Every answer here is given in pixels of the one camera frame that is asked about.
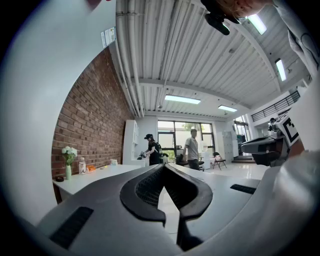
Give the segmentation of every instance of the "ceiling light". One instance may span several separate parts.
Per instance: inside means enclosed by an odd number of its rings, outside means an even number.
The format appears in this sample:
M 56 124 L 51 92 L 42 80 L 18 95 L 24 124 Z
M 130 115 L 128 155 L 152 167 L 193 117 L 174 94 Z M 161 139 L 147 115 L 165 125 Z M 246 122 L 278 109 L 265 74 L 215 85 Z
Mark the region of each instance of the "ceiling light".
M 229 106 L 224 106 L 224 105 L 219 106 L 218 109 L 226 110 L 226 111 L 230 111 L 230 112 L 236 112 L 237 111 L 237 109 L 235 109 L 235 108 L 232 108 L 232 107 L 229 107 Z
M 259 31 L 261 35 L 263 35 L 264 32 L 267 31 L 267 27 L 257 14 L 249 16 L 248 19 L 249 21 L 251 21 L 251 23 L 255 26 L 255 28 Z
M 174 101 L 174 102 L 185 102 L 185 103 L 192 103 L 192 104 L 199 104 L 201 100 L 194 99 L 194 98 L 187 98 L 187 97 L 179 97 L 173 95 L 166 95 L 165 100 L 167 101 Z
M 284 64 L 282 63 L 282 60 L 280 58 L 278 58 L 275 61 L 276 67 L 278 68 L 281 80 L 284 81 L 287 79 L 286 77 L 286 72 L 285 72 L 285 68 L 284 68 Z

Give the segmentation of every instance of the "man in gray shirt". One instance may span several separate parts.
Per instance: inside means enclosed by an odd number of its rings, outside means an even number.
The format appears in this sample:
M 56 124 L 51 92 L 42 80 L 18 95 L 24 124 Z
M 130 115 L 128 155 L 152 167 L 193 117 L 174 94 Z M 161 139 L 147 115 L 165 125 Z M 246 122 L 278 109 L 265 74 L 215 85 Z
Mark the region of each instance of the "man in gray shirt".
M 197 130 L 191 130 L 191 137 L 185 141 L 183 149 L 183 161 L 186 161 L 186 152 L 188 149 L 188 163 L 189 167 L 194 170 L 199 170 L 199 153 L 198 142 L 196 141 Z

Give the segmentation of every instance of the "glossy floor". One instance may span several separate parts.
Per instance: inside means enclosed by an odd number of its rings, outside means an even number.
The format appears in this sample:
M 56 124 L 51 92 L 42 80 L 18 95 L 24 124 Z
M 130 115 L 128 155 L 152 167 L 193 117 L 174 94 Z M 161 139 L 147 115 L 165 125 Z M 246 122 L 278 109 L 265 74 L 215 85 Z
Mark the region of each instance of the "glossy floor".
M 227 163 L 226 166 L 227 167 L 221 166 L 221 170 L 218 166 L 215 166 L 214 169 L 207 169 L 205 172 L 217 175 L 261 180 L 265 171 L 269 168 L 268 166 L 257 165 L 255 163 Z M 165 188 L 163 188 L 160 194 L 158 209 L 165 213 L 166 221 L 164 229 L 176 243 L 179 224 L 179 210 Z

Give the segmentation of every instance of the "window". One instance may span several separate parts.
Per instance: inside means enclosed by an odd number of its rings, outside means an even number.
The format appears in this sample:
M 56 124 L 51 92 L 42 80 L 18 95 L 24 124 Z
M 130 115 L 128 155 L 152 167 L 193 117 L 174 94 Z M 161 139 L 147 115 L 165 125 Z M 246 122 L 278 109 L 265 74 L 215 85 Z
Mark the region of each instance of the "window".
M 192 129 L 197 130 L 198 151 L 203 151 L 203 141 L 208 148 L 207 151 L 213 156 L 215 140 L 210 123 L 158 121 L 158 142 L 162 147 L 162 151 L 168 154 L 169 163 L 174 163 L 175 161 L 177 146 L 181 146 L 183 150 L 186 140 L 191 137 Z
M 245 136 L 246 142 L 251 141 L 251 135 L 250 135 L 249 126 L 247 123 L 246 116 L 242 115 L 242 116 L 234 119 L 233 121 L 234 121 L 234 128 L 235 128 L 236 134 Z

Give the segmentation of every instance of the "black metal railing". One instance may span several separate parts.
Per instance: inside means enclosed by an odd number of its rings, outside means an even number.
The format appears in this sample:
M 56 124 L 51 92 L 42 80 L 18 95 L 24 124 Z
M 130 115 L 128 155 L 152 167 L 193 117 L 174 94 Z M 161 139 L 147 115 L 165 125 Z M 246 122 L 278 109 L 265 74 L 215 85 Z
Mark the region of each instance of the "black metal railing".
M 291 93 L 288 97 L 278 101 L 276 104 L 273 104 L 272 106 L 269 106 L 265 108 L 264 110 L 259 111 L 258 113 L 255 113 L 252 115 L 253 121 L 258 121 L 262 118 L 266 118 L 267 116 L 270 116 L 274 113 L 278 113 L 281 110 L 289 107 L 290 105 L 297 102 L 297 100 L 300 98 L 299 92 L 296 90 L 294 93 Z

